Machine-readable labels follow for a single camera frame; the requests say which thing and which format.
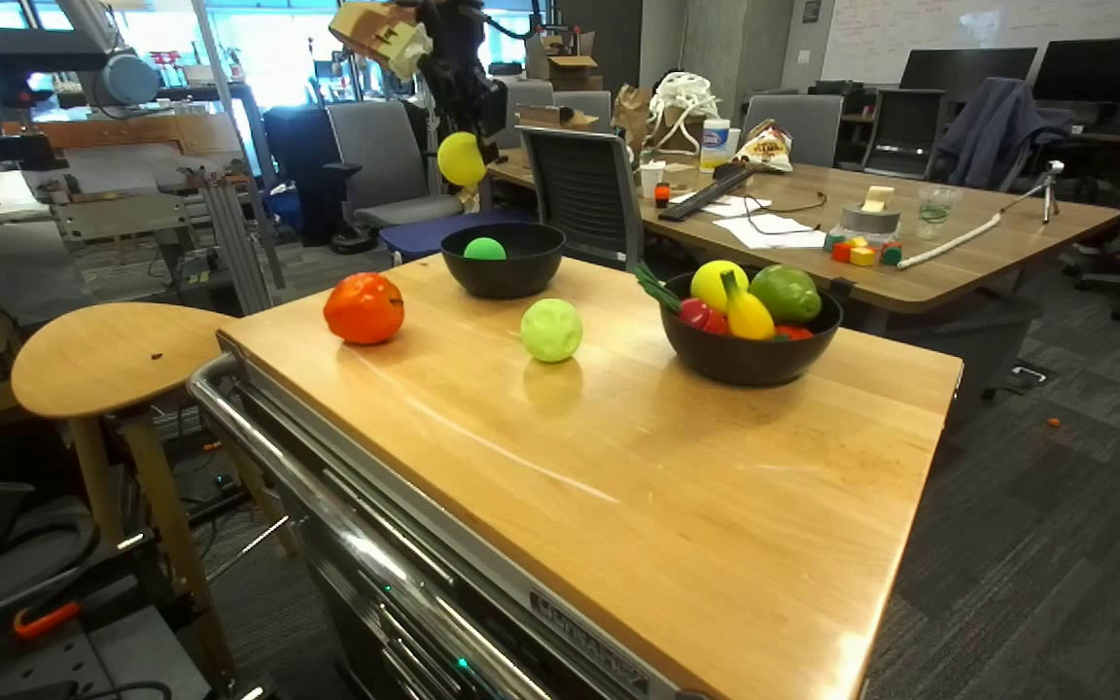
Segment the lime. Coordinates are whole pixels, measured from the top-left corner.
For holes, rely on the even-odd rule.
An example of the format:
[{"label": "lime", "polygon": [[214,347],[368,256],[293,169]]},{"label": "lime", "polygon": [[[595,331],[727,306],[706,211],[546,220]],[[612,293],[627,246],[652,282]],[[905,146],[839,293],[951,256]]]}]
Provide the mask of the lime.
[{"label": "lime", "polygon": [[494,236],[469,236],[461,256],[467,262],[508,262],[507,246]]},{"label": "lime", "polygon": [[546,365],[559,365],[582,344],[582,317],[568,300],[535,300],[522,317],[522,347]]},{"label": "lime", "polygon": [[782,325],[808,325],[823,306],[817,282],[808,282],[808,274],[788,264],[760,269],[760,275],[749,282],[749,296],[760,296],[761,306]]}]

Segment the black bowl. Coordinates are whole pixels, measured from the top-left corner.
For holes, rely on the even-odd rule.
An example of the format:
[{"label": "black bowl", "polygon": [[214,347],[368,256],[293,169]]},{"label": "black bowl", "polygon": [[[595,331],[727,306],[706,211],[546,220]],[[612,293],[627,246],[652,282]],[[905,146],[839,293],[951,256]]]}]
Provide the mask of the black bowl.
[{"label": "black bowl", "polygon": [[[467,240],[494,236],[507,262],[467,262]],[[443,236],[447,274],[477,300],[535,296],[552,283],[565,235],[533,223],[489,223]]]},{"label": "black bowl", "polygon": [[[688,275],[674,275],[670,288],[684,300]],[[678,349],[678,363],[706,380],[721,384],[788,384],[796,380],[832,344],[839,328],[839,303],[819,288],[823,306],[804,328],[811,331],[808,344],[767,338],[748,344],[732,335],[704,335],[682,325],[682,313],[662,306],[666,335]]]}]

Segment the wooden table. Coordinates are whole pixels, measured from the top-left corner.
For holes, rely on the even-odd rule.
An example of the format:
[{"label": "wooden table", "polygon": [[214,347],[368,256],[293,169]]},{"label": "wooden table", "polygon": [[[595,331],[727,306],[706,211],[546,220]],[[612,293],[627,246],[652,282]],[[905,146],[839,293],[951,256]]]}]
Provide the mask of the wooden table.
[{"label": "wooden table", "polygon": [[[233,662],[210,605],[202,555],[188,531],[172,459],[143,409],[148,401],[181,388],[181,380],[218,357],[218,328],[224,317],[172,303],[97,303],[58,317],[34,331],[13,365],[17,401],[48,422],[64,422],[79,453],[87,497],[100,542],[123,536],[123,513],[109,484],[100,422],[118,418],[135,463],[139,494],[150,511],[176,586],[198,606],[202,671],[210,680],[231,676]],[[240,485],[258,505],[267,505],[262,476],[240,472]]]},{"label": "wooden table", "polygon": [[[508,183],[508,187],[533,187],[533,174],[522,152],[507,152],[507,163],[494,163],[489,179]],[[939,187],[939,183],[911,183],[911,179],[892,179],[892,174],[796,163],[793,174],[754,174],[748,187],[769,200],[779,211],[801,211],[793,213],[796,223],[832,231],[839,226],[839,211],[858,205],[871,183],[894,187],[894,201],[902,211],[905,253],[927,253],[935,246],[945,246],[948,236],[986,223],[1005,201],[1015,201],[1015,194],[951,187],[957,201],[951,201],[945,235],[923,240],[914,201],[923,187]],[[727,231],[721,231],[710,213],[696,213],[688,223],[662,223],[652,205],[642,205],[642,223],[651,235],[678,236],[717,256],[784,262],[793,269],[811,274],[817,282],[852,282],[854,300],[892,317],[923,317],[923,313],[945,306],[968,296],[972,288],[992,283],[1005,274],[1018,274],[1024,264],[1120,223],[1117,211],[1085,205],[1085,201],[1063,201],[1063,213],[1050,226],[1040,226],[1040,213],[1044,213],[1040,200],[1018,201],[1005,213],[1005,223],[992,235],[919,269],[852,269],[852,264],[828,262],[828,253],[817,253],[817,249],[748,249]]]},{"label": "wooden table", "polygon": [[627,274],[565,262],[547,296],[587,335],[535,365],[519,344],[533,300],[469,300],[437,256],[388,275],[410,303],[388,347],[341,347],[321,296],[220,335],[670,676],[854,694],[957,357],[839,331],[808,376],[723,388],[678,365]]}]

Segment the floor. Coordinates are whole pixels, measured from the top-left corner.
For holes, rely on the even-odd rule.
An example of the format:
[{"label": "floor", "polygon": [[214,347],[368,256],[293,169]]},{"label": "floor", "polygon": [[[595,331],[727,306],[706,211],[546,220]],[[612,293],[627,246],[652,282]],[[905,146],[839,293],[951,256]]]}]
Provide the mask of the floor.
[{"label": "floor", "polygon": [[[306,246],[280,246],[280,262],[280,300],[388,264]],[[1012,384],[948,433],[866,667],[871,700],[1120,697],[1117,296],[1076,293],[1054,262],[1025,274],[1024,296],[1044,313],[1024,363],[1050,380]],[[210,484],[192,472],[188,494]],[[231,513],[198,536],[214,571],[251,526]],[[246,680],[346,697],[301,562],[258,550],[214,581],[214,598]]]}]

